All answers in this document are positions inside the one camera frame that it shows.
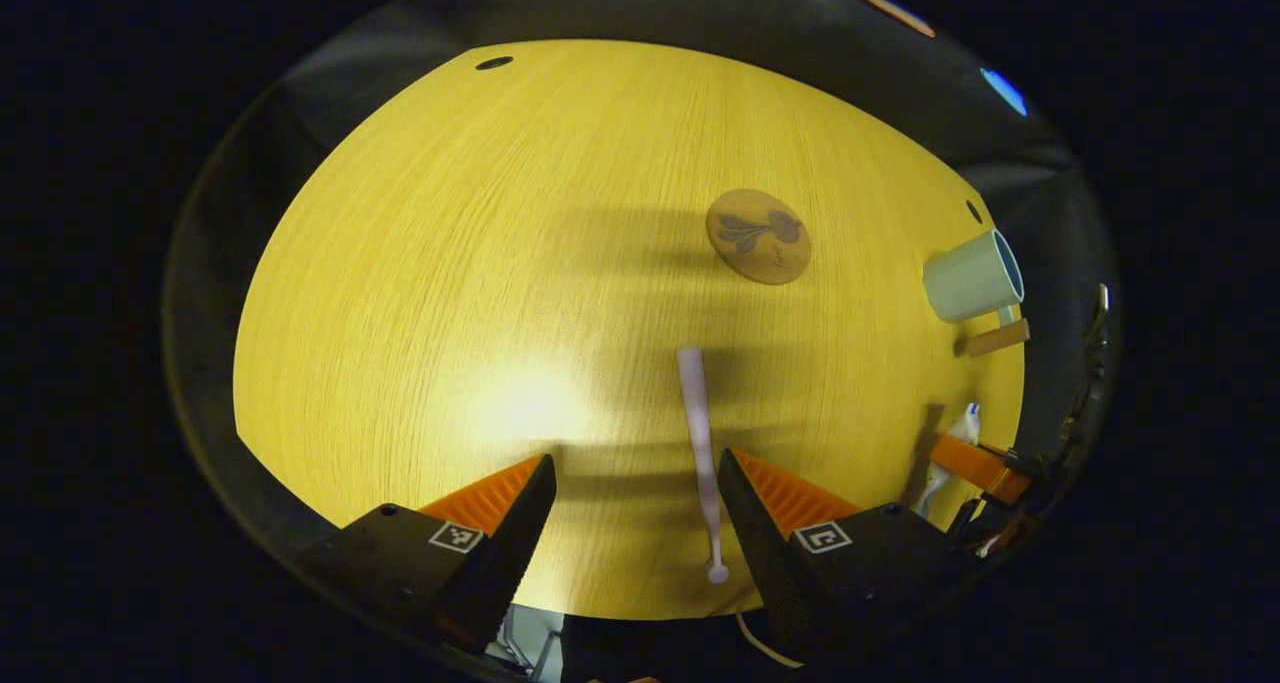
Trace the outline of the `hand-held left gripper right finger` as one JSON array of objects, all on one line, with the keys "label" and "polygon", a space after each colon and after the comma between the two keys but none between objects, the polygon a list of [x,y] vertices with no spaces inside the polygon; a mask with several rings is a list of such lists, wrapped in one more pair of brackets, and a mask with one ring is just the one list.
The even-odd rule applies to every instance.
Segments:
[{"label": "hand-held left gripper right finger", "polygon": [[886,642],[977,573],[908,506],[852,505],[749,451],[722,451],[718,486],[776,638],[804,663]]}]

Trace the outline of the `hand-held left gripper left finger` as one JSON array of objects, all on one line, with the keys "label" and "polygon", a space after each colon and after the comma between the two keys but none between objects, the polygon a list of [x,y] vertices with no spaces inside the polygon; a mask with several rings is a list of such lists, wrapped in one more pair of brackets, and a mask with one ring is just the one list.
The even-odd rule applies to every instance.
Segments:
[{"label": "hand-held left gripper left finger", "polygon": [[393,501],[300,556],[326,590],[393,631],[479,656],[497,637],[556,501],[539,454],[420,509]]}]

